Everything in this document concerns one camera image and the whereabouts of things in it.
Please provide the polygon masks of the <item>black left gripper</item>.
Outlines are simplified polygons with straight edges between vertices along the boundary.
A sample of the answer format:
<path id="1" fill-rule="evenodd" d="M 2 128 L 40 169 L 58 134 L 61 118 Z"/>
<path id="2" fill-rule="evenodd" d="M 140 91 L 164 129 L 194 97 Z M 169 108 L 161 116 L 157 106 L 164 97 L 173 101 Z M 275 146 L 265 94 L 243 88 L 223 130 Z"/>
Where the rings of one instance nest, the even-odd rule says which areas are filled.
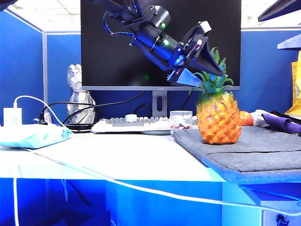
<path id="1" fill-rule="evenodd" d="M 167 81 L 173 86 L 191 86 L 199 85 L 201 78 L 190 71 L 190 68 L 222 76 L 223 72 L 212 57 L 208 38 L 197 34 L 188 47 L 181 53 L 175 62 L 175 69 L 168 75 Z"/>

